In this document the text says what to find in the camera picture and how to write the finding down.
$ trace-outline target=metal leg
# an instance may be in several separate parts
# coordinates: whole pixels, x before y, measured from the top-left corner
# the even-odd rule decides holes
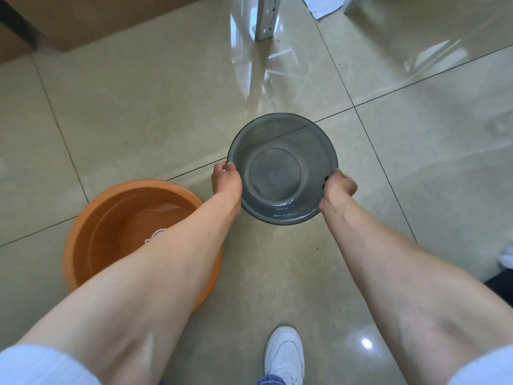
[[[360,0],[344,0],[342,12],[344,12],[344,14],[351,13],[359,4]]]
[[[257,23],[254,28],[256,40],[260,41],[273,37],[280,1],[258,0]]]

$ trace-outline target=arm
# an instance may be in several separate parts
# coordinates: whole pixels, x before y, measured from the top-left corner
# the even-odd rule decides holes
[[[235,165],[187,219],[74,291],[18,342],[63,351],[104,384],[157,383],[240,211]]]
[[[461,366],[513,343],[513,310],[502,299],[379,223],[355,192],[337,170],[321,212],[409,383],[446,384]]]

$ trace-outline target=orange plastic tub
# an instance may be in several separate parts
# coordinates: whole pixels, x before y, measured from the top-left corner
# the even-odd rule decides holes
[[[64,276],[71,290],[141,247],[162,228],[185,219],[202,201],[183,186],[163,180],[136,180],[94,198],[71,226],[64,248]],[[207,285],[193,311],[207,298],[221,269],[219,250]]]

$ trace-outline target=transparent gray plastic bowl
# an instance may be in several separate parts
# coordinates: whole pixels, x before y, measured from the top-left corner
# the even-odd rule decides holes
[[[264,222],[302,223],[319,213],[324,178],[338,167],[328,136],[293,113],[248,123],[228,152],[242,178],[242,207]]]

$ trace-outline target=shoe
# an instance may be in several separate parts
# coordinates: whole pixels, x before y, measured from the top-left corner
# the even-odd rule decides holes
[[[265,374],[279,376],[287,385],[303,385],[305,357],[298,332],[282,326],[274,330],[264,356]]]

